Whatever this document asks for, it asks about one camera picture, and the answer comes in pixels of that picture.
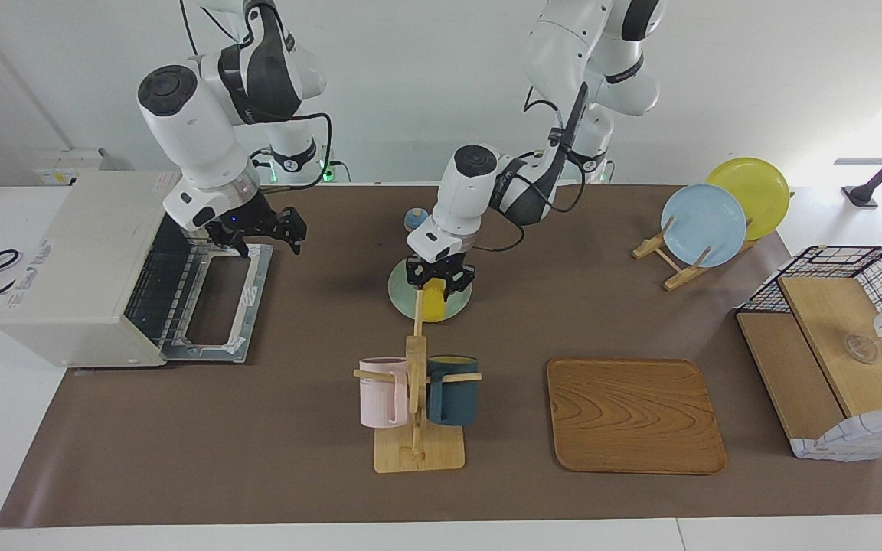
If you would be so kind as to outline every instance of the wooden plate stand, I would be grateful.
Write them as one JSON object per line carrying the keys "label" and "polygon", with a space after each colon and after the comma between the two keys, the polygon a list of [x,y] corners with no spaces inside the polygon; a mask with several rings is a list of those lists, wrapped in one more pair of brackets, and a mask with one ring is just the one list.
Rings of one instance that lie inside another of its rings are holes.
{"label": "wooden plate stand", "polygon": [[[692,282],[693,279],[699,278],[704,273],[706,273],[709,268],[700,268],[700,264],[706,260],[707,256],[710,255],[710,251],[713,250],[713,247],[707,247],[704,249],[703,254],[700,254],[700,258],[696,259],[696,262],[686,266],[686,268],[681,268],[678,262],[672,260],[671,256],[665,254],[665,251],[662,250],[662,247],[665,246],[665,233],[669,231],[669,227],[672,226],[672,221],[675,220],[676,217],[669,217],[669,220],[665,221],[665,226],[662,227],[662,231],[659,231],[658,235],[654,237],[648,238],[648,240],[642,241],[642,244],[638,246],[637,249],[631,252],[632,258],[635,260],[640,260],[641,258],[646,257],[652,253],[658,255],[658,258],[661,258],[669,264],[672,269],[675,270],[675,275],[671,278],[666,279],[664,283],[662,283],[662,287],[665,287],[666,292],[673,292],[675,289],[679,289],[686,283]],[[738,254],[748,250],[750,247],[755,246],[756,240],[753,241],[745,241],[744,246],[741,247],[741,250]]]}
{"label": "wooden plate stand", "polygon": [[[407,396],[410,421],[394,429],[377,429],[374,470],[379,474],[447,471],[465,467],[465,436],[461,426],[434,425],[427,419],[427,338],[423,335],[424,291],[417,290],[413,335],[407,336]],[[394,383],[391,373],[354,370],[354,377]],[[481,380],[480,373],[444,376],[442,383]]]}

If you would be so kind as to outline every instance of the mug handle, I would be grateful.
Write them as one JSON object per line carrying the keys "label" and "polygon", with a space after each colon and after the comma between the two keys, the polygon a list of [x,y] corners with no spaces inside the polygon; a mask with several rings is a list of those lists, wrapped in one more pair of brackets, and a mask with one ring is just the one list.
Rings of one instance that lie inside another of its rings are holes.
{"label": "mug handle", "polygon": [[441,379],[444,376],[444,372],[440,372],[440,370],[431,374],[431,401],[427,405],[430,411],[438,412],[438,420],[441,422],[448,421],[447,416],[444,415],[444,401],[441,399],[441,389],[444,388],[444,383],[441,383]]}
{"label": "mug handle", "polygon": [[407,377],[400,377],[399,373],[393,374],[393,415],[390,416],[390,425],[396,425],[397,419],[407,412]]}

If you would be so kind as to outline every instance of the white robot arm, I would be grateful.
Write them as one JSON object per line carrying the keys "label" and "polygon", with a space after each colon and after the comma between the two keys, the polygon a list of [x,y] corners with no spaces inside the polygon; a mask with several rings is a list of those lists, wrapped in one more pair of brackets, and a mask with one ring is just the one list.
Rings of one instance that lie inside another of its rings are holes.
{"label": "white robot arm", "polygon": [[[213,2],[234,10],[235,2]],[[295,43],[273,0],[244,0],[248,35],[221,52],[160,67],[138,88],[138,107],[165,154],[182,169],[182,179],[165,198],[165,212],[186,230],[205,227],[218,245],[246,254],[243,238],[267,235],[289,243],[295,254],[307,226],[297,210],[274,213],[260,192],[256,169],[237,143],[234,126],[265,123],[273,170],[283,184],[322,179],[328,164],[306,119],[304,100],[325,90],[315,56]]]}
{"label": "white robot arm", "polygon": [[475,246],[486,206],[519,227],[538,223],[556,209],[557,179],[568,161],[585,178],[603,166],[615,125],[609,109],[640,116],[658,102],[658,81],[645,65],[641,41],[664,11],[665,0],[547,3],[525,47],[526,74],[543,97],[528,107],[549,105],[560,126],[550,131],[535,167],[492,146],[456,151],[431,216],[407,237],[416,253],[407,260],[411,285],[445,279],[446,297],[466,289],[475,270],[463,258]]}

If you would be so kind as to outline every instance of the plate stand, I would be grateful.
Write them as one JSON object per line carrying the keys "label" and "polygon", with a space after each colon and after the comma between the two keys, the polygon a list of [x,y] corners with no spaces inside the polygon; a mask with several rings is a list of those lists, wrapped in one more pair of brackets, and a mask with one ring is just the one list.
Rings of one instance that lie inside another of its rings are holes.
{"label": "plate stand", "polygon": [[[631,252],[632,258],[635,260],[640,260],[652,253],[658,255],[658,258],[661,258],[669,264],[672,269],[675,270],[675,274],[666,279],[664,283],[662,283],[662,287],[666,290],[666,292],[674,292],[675,289],[679,289],[686,283],[692,282],[693,279],[699,278],[704,273],[706,273],[709,268],[700,268],[700,264],[706,260],[707,255],[710,255],[710,251],[713,250],[713,247],[707,247],[704,249],[703,254],[700,254],[700,258],[696,259],[696,262],[686,266],[686,268],[681,268],[678,262],[672,260],[672,257],[668,254],[665,254],[665,251],[662,250],[662,247],[665,246],[665,233],[669,231],[669,227],[672,226],[672,221],[675,220],[676,217],[669,217],[669,220],[665,221],[665,226],[662,227],[662,231],[659,231],[657,235],[654,237],[648,238],[648,240],[642,241],[642,244],[638,246],[637,249]],[[754,241],[745,241],[744,246],[741,247],[740,252],[744,252],[748,250],[750,247],[756,244],[756,240]]]}

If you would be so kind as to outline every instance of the wooden mug rack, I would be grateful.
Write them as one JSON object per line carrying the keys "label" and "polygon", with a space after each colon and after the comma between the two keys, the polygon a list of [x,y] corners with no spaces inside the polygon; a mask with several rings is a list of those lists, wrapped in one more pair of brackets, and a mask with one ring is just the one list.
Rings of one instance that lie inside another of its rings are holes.
{"label": "wooden mug rack", "polygon": [[[412,421],[394,429],[377,429],[374,470],[379,474],[445,471],[465,467],[465,436],[461,426],[434,425],[427,419],[427,338],[423,335],[424,291],[417,290],[413,335],[407,336],[407,396]],[[392,373],[353,370],[358,379],[396,383]],[[481,380],[482,373],[448,374],[442,383]]]}

